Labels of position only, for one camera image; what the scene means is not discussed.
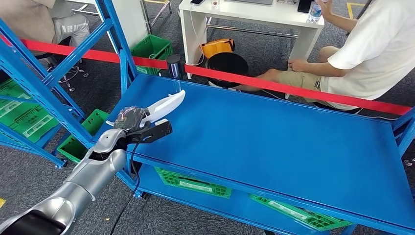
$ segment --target gray carpet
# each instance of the gray carpet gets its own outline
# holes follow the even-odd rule
[[[173,1],[173,14],[162,14],[153,27],[153,33],[173,42],[174,52],[184,54],[180,18],[177,14],[179,1]],[[159,4],[148,3],[149,15],[155,16],[160,8]],[[347,16],[346,0],[336,0],[334,11]],[[98,24],[97,17],[89,17],[92,28]],[[225,20],[213,20],[214,24],[239,26],[267,31],[291,32],[289,29],[275,29],[263,25],[239,23]],[[242,55],[249,63],[249,75],[258,75],[269,68],[283,70],[286,68],[289,51],[294,41],[290,39],[274,38],[269,36],[252,35],[242,32],[208,30],[208,39],[214,40],[224,37],[234,38],[236,53]],[[345,32],[327,24],[324,28],[309,61],[318,60],[318,50],[327,45],[341,47],[346,40]],[[102,38],[94,49],[112,51],[107,37]],[[87,61],[86,69],[90,73],[88,78],[79,76],[72,84],[76,90],[71,96],[81,106],[85,113],[91,113],[95,108],[111,111],[120,98],[119,66],[117,64]],[[412,72],[398,85],[382,96],[379,100],[402,104],[415,105],[415,87],[411,82]],[[194,78],[195,82],[206,83],[204,78]],[[364,115],[376,116],[373,111],[363,111]],[[49,149],[55,146],[59,135],[52,140]],[[415,146],[412,144],[404,159],[412,159]],[[56,190],[62,181],[69,175],[74,164],[69,164],[62,170],[55,170],[53,164],[39,156],[24,153],[8,147],[0,147],[0,198],[6,199],[0,209],[0,222],[16,215],[38,203]],[[411,186],[415,185],[415,170],[407,167],[408,180]],[[114,179],[104,190],[98,200],[92,203],[79,220],[74,235],[108,235],[118,212],[127,199],[130,191],[119,180]],[[375,234],[376,231],[359,226],[356,235]],[[118,235],[261,235],[262,230],[235,222],[220,216],[203,212],[188,206],[171,202],[156,196],[147,201],[133,199],[123,217],[116,233]]]

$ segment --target small black cylinder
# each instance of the small black cylinder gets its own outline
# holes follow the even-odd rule
[[[166,61],[170,78],[183,80],[183,67],[180,63],[180,56],[177,54],[169,55]]]

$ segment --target black trash can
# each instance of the black trash can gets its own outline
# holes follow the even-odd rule
[[[231,52],[222,52],[212,56],[206,63],[206,68],[222,72],[229,72],[238,75],[248,74],[248,63],[242,56]],[[216,86],[232,88],[240,85],[236,82],[228,82],[219,79],[209,78],[209,81]]]

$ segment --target blue metal shelf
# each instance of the blue metal shelf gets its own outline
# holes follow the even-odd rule
[[[148,75],[134,80],[108,120],[123,107],[148,107],[178,88],[186,97],[166,116],[173,134],[139,146],[135,161],[414,234],[414,201],[390,122]],[[109,128],[103,125],[97,135]]]
[[[233,190],[229,199],[183,188],[164,185],[154,167],[144,164],[139,189],[169,200],[218,214],[282,235],[329,235],[319,232],[249,198],[246,192]]]
[[[103,36],[109,32],[110,40],[116,47],[116,53],[121,57],[122,64],[122,90],[125,91],[129,83],[137,75],[136,67],[133,63],[127,41],[122,32],[114,6],[110,0],[96,0],[96,6],[103,22],[89,35],[89,37],[75,48],[52,72],[39,63],[34,55],[23,45],[14,35],[7,25],[0,19],[0,35],[4,36],[7,43],[0,42],[0,70],[4,70],[14,81],[16,81],[28,94],[45,108],[50,115],[57,119],[71,134],[75,136],[85,147],[92,147],[92,136],[79,123],[80,118],[85,118],[85,114],[74,100],[63,90],[58,81],[72,68],[79,59]],[[7,126],[0,124],[2,129],[11,140],[0,138],[0,142],[20,150],[39,154],[54,163],[58,168],[65,162],[54,156],[55,151],[50,154],[42,147],[47,144],[49,139],[55,134],[54,131],[47,133],[37,143],[31,143]],[[24,146],[16,144],[14,140],[19,140]],[[128,184],[132,183],[131,177],[125,173],[120,173],[121,178]]]

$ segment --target laptop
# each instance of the laptop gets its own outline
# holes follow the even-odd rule
[[[232,0],[232,1],[242,1],[242,2],[248,2],[248,3],[272,5],[274,0]]]

